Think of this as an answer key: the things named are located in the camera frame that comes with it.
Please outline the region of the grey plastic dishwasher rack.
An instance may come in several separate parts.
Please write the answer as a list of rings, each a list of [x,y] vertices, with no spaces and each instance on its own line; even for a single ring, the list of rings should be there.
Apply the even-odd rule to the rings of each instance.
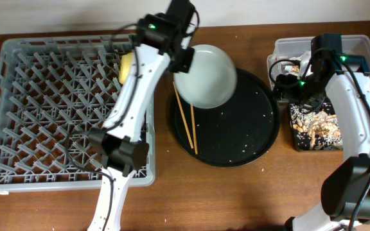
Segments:
[[[97,189],[86,137],[113,108],[128,35],[15,38],[0,50],[0,194]]]

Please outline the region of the yellow small bowl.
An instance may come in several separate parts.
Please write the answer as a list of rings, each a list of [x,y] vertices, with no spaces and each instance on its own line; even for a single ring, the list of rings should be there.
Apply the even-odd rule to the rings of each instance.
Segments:
[[[127,53],[121,57],[120,67],[119,67],[119,76],[118,81],[120,84],[124,85],[128,74],[130,72],[130,67],[133,63],[134,54],[133,52]]]

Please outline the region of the clear plastic waste bin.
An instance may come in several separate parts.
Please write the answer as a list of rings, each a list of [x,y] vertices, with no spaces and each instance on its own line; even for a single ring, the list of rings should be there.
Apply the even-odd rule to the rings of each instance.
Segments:
[[[312,37],[280,38],[275,42],[274,52],[267,57],[267,69],[276,78],[280,74],[286,75],[283,64],[271,65],[282,59],[302,60],[310,56]],[[370,70],[370,40],[365,35],[343,35],[342,51],[347,55],[363,56]]]

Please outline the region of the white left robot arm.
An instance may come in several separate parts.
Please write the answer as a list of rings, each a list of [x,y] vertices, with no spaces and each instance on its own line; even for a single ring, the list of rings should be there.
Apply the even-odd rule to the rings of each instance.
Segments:
[[[136,24],[133,62],[114,108],[87,138],[101,154],[101,189],[89,230],[120,230],[130,181],[146,163],[149,144],[140,139],[147,107],[166,72],[187,73],[195,50],[188,46],[198,19],[188,0],[172,0],[164,13],[147,14]]]

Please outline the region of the wooden chopstick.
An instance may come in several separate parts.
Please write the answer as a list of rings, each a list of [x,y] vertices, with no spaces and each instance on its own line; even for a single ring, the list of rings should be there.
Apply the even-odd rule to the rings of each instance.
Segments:
[[[191,123],[192,123],[192,132],[193,132],[193,146],[195,155],[198,155],[198,146],[197,146],[197,134],[196,134],[196,124],[195,124],[195,113],[193,104],[190,105],[191,108]]]
[[[187,121],[186,121],[186,118],[185,118],[185,115],[184,115],[184,111],[183,111],[183,108],[182,108],[179,93],[177,91],[175,82],[173,81],[172,83],[173,83],[173,89],[175,91],[175,96],[176,96],[176,99],[177,99],[177,103],[178,103],[178,106],[179,106],[179,110],[180,110],[180,113],[181,113],[182,122],[183,122],[185,131],[186,131],[186,135],[187,135],[187,138],[188,138],[188,142],[189,142],[190,148],[194,149],[193,141],[192,141],[192,138],[191,138],[191,135],[190,135],[190,132],[189,132],[189,128],[188,128],[188,124],[187,124]]]

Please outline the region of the white paper napkin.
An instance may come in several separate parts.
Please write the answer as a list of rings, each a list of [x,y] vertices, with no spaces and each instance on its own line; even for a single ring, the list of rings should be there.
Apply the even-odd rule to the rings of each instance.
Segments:
[[[312,74],[311,66],[305,72],[307,65],[311,58],[311,52],[305,51],[301,56],[288,58],[288,62],[284,61],[281,63],[281,73],[291,74],[300,78],[304,73],[306,76]]]

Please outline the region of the black rectangular waste tray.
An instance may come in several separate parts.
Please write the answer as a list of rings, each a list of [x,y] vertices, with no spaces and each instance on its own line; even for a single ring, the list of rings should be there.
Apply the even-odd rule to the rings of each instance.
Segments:
[[[298,151],[342,150],[342,134],[332,104],[324,102],[319,111],[309,112],[289,105],[294,148]]]

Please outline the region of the white round plate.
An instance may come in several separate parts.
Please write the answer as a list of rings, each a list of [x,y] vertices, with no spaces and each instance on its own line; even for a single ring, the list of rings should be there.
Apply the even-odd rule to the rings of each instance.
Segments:
[[[228,54],[216,46],[201,44],[193,48],[189,72],[173,77],[177,92],[194,107],[219,107],[229,101],[236,90],[236,67]]]

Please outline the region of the round black serving tray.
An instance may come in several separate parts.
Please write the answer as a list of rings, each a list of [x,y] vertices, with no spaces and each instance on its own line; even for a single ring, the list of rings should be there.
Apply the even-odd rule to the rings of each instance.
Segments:
[[[197,160],[217,167],[242,166],[264,155],[276,140],[281,119],[277,101],[255,74],[237,70],[237,86],[225,104],[194,107],[198,155],[190,148],[176,96],[169,110],[170,130],[181,148]],[[193,141],[190,104],[181,104]]]

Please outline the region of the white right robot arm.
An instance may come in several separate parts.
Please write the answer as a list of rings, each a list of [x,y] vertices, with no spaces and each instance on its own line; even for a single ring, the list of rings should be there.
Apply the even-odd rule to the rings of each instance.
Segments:
[[[285,230],[353,230],[370,224],[370,39],[326,33],[281,38],[268,57],[270,84],[307,111],[329,99],[343,163],[325,179],[320,202]]]

